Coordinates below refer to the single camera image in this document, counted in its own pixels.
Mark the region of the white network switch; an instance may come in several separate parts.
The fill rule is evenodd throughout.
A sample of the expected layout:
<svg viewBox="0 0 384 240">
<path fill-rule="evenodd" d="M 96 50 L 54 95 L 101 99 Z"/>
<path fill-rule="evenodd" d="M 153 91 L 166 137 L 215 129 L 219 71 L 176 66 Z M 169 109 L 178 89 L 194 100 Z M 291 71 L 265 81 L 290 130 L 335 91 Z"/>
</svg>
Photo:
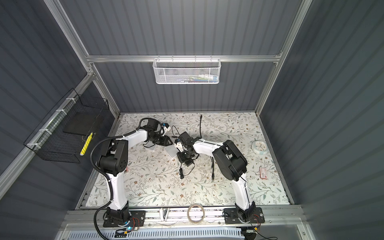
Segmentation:
<svg viewBox="0 0 384 240">
<path fill-rule="evenodd" d="M 164 150 L 167 153 L 167 155 L 170 157 L 171 160 L 176 158 L 177 153 L 179 152 L 179 150 L 174 145 L 164 147 Z"/>
</svg>

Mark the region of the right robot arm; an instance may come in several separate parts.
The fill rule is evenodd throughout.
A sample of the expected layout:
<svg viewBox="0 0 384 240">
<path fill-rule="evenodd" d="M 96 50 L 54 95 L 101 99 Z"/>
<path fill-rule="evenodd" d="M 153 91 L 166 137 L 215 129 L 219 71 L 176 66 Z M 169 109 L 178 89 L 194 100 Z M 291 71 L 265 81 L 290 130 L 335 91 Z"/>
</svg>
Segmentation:
<svg viewBox="0 0 384 240">
<path fill-rule="evenodd" d="M 253 218 L 256 204 L 251 198 L 247 183 L 248 162 L 231 140 L 215 143 L 201 138 L 183 141 L 179 137 L 174 146 L 178 149 L 177 156 L 182 164 L 191 163 L 193 157 L 198 155 L 214 158 L 223 176 L 232 182 L 239 220 L 248 223 Z"/>
</svg>

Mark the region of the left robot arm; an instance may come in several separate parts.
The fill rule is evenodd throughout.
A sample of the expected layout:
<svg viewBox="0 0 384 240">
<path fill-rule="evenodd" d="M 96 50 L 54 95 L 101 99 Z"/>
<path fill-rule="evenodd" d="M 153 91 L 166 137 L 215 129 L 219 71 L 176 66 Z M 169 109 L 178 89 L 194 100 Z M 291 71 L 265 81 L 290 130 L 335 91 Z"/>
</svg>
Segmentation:
<svg viewBox="0 0 384 240">
<path fill-rule="evenodd" d="M 135 130 L 120 136 L 107 137 L 94 146 L 90 161 L 108 184 L 110 200 L 101 209 L 107 209 L 109 219 L 125 223 L 131 218 L 124 189 L 124 171 L 128 165 L 129 148 L 144 142 L 151 142 L 153 146 L 171 146 L 173 143 L 166 135 L 169 128 L 167 123 L 143 118 Z"/>
</svg>

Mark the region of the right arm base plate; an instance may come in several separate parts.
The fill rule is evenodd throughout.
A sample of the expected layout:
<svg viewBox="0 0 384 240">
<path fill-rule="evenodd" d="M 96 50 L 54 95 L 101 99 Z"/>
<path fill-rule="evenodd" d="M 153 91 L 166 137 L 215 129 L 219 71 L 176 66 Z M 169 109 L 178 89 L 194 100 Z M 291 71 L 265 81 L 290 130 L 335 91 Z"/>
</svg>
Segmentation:
<svg viewBox="0 0 384 240">
<path fill-rule="evenodd" d="M 233 225 L 233 224 L 264 224 L 265 217 L 263 210 L 261 208 L 256 207 L 254 211 L 250 214 L 248 220 L 244 220 L 239 218 L 240 211 L 236 208 L 225 208 L 222 212 L 223 217 L 225 218 L 225 224 Z"/>
</svg>

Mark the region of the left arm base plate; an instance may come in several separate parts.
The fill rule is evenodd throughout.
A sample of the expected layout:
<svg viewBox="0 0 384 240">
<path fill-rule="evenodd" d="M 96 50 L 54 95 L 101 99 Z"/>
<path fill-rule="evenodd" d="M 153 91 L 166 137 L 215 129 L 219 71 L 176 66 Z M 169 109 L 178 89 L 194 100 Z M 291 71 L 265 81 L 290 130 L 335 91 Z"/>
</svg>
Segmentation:
<svg viewBox="0 0 384 240">
<path fill-rule="evenodd" d="M 144 225 L 145 217 L 146 211 L 130 211 L 130 216 L 127 220 L 118 220 L 113 218 L 109 211 L 106 211 L 103 215 L 103 227 L 142 227 Z"/>
</svg>

